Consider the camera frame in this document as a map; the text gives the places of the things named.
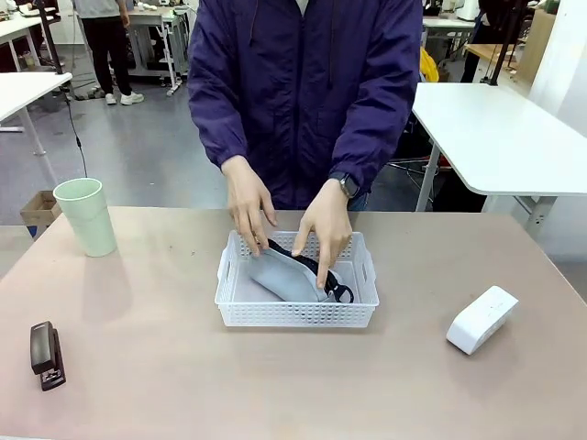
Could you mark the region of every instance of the purple jacket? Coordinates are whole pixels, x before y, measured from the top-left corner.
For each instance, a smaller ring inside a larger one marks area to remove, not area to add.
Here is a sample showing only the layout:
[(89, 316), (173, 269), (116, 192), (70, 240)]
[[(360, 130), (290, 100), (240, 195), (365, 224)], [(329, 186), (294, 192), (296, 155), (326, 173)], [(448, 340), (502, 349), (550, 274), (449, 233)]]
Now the purple jacket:
[(188, 86), (208, 158), (247, 158), (277, 209), (333, 171), (367, 192), (414, 103), (421, 30), (421, 0), (200, 0)]

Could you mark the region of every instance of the black pole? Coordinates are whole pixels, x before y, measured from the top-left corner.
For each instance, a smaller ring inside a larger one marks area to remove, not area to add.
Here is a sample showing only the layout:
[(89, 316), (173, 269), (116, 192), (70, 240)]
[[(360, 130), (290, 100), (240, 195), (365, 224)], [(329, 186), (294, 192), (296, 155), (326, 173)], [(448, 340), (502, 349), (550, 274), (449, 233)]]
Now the black pole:
[(514, 35), (515, 29), (517, 28), (518, 23), (522, 20), (522, 14), (526, 10), (526, 6), (528, 4), (528, 0), (516, 0), (514, 9), (510, 15), (510, 23), (507, 28), (507, 33), (505, 35), (505, 42), (502, 46), (502, 51), (499, 52), (499, 58), (497, 59), (497, 64), (495, 64), (495, 70), (493, 71), (492, 79), (489, 81), (490, 85), (497, 85), (497, 78), (499, 77), (499, 73), (504, 66), (505, 55), (507, 55), (507, 50), (510, 46), (510, 43), (514, 38), (517, 39), (517, 35)]
[(35, 0), (35, 6), (39, 10), (41, 25), (43, 26), (43, 30), (45, 33), (45, 42), (47, 43), (47, 48), (49, 49), (51, 60), (53, 61), (53, 65), (55, 66), (55, 71), (59, 75), (61, 75), (63, 74), (63, 70), (61, 69), (61, 63), (59, 61), (59, 57), (57, 56), (57, 49), (55, 49), (55, 43), (53, 42), (51, 30), (49, 29), (49, 20), (47, 19), (47, 13), (45, 12), (45, 1)]

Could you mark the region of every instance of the hand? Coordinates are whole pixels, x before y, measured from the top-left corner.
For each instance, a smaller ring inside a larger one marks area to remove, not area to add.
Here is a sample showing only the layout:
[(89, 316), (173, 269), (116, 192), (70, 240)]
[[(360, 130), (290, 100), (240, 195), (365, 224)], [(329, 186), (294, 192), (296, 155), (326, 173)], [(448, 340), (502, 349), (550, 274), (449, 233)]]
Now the hand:
[(260, 222), (262, 207), (267, 220), (277, 226), (277, 217), (269, 190), (242, 156), (230, 158), (222, 164), (222, 172), (228, 180), (228, 210), (238, 233), (241, 234), (253, 255), (259, 256), (259, 240), (263, 249), (269, 247), (267, 236)]
[(328, 269), (334, 265), (338, 254), (349, 243), (352, 228), (347, 211), (348, 204), (349, 198), (340, 188), (340, 182), (336, 179), (328, 179), (308, 206), (300, 222), (300, 231), (293, 243), (292, 255), (297, 257), (302, 253), (310, 231), (315, 231), (320, 244), (316, 280), (318, 289), (324, 289)]
[(130, 17), (128, 16), (128, 12), (122, 12), (120, 13), (120, 16), (122, 18), (122, 26), (128, 28), (130, 26)]

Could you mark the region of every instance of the person's left hand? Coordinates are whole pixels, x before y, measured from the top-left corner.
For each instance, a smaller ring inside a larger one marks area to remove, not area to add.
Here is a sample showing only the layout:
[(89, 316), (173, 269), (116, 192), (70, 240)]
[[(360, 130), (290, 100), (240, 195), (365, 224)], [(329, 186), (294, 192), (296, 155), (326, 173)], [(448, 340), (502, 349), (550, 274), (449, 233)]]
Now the person's left hand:
[(320, 244), (318, 276), (316, 286), (324, 289), (328, 270), (334, 265), (338, 254), (350, 240), (350, 227), (347, 205), (349, 198), (340, 188), (336, 179), (328, 179), (314, 201), (308, 206), (300, 222), (300, 230), (293, 243), (292, 255), (302, 253), (310, 231), (316, 232)]
[(122, 26), (128, 28), (128, 26), (130, 26), (130, 17), (128, 16), (128, 12), (123, 12), (120, 16), (122, 17)]

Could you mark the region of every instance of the white plastic basket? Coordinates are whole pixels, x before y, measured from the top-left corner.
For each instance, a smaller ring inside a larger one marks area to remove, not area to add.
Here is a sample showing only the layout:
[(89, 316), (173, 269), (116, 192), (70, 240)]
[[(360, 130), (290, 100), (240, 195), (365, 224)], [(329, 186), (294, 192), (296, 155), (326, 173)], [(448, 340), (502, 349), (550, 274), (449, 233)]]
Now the white plastic basket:
[[(281, 247), (291, 249), (296, 232), (276, 232), (271, 237)], [(318, 241), (308, 238), (304, 255), (317, 259)], [(379, 297), (371, 254), (360, 232), (355, 232), (340, 254), (333, 270), (354, 295), (352, 304), (339, 302), (284, 302), (247, 272), (250, 251), (245, 241), (232, 231), (218, 267), (216, 305), (226, 326), (253, 327), (359, 327), (369, 325)]]

